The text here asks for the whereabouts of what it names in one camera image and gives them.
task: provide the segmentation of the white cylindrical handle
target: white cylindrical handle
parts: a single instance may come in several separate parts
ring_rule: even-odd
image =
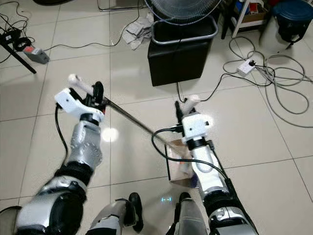
[[[76,74],[70,74],[68,76],[68,82],[73,85],[76,86],[80,89],[82,89],[83,91],[87,92],[90,95],[93,95],[93,88],[92,86],[86,84],[85,82],[83,82],[82,78],[77,76]]]
[[[189,112],[200,102],[199,96],[193,94],[188,97],[187,101],[184,103],[182,110],[182,113],[184,115],[189,114]]]

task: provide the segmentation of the metal rod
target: metal rod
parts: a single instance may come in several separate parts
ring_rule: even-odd
[[[146,126],[145,124],[143,124],[141,121],[139,121],[138,119],[136,119],[134,116],[132,116],[131,114],[127,113],[124,109],[122,109],[121,107],[119,107],[117,104],[113,103],[112,101],[110,101],[108,98],[104,98],[104,101],[106,102],[107,105],[109,105],[111,108],[113,108],[115,111],[117,111],[119,114],[123,115],[124,117],[126,117],[128,120],[132,121],[134,124],[136,124],[137,126],[141,127],[142,129],[144,129],[145,131],[147,131],[149,134],[153,135],[154,131],[152,129],[150,129],[148,126]],[[162,137],[160,137],[159,135],[156,135],[156,138],[161,141],[163,144],[168,145],[175,153],[179,154],[182,158],[188,158],[188,156],[186,155],[185,152],[183,152],[181,149],[177,148],[175,145],[173,145],[172,143],[166,141],[165,139],[163,139]]]
[[[143,9],[145,6],[143,4],[143,1],[141,2],[141,6],[126,6],[126,7],[116,7],[116,8],[101,8],[98,1],[98,9],[100,12],[110,12],[110,11],[126,11],[126,10],[134,10],[134,9]]]

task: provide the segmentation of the black tripod leg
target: black tripod leg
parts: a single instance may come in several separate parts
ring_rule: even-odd
[[[11,47],[9,47],[6,43],[0,41],[0,45],[4,47],[11,55],[13,55],[18,61],[22,63],[29,71],[33,74],[37,73],[36,70],[33,69],[26,61],[23,60]]]

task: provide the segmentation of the black ottoman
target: black ottoman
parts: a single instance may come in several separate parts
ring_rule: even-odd
[[[168,46],[159,46],[151,41],[148,60],[152,85],[200,78],[211,44],[212,39]]]

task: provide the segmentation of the robot leg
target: robot leg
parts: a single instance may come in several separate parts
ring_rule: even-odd
[[[117,199],[104,207],[93,220],[86,235],[121,235],[123,227],[133,226],[136,232],[143,228],[142,205],[138,193],[129,199]]]
[[[203,216],[189,193],[183,192],[176,204],[174,224],[167,235],[207,235]]]

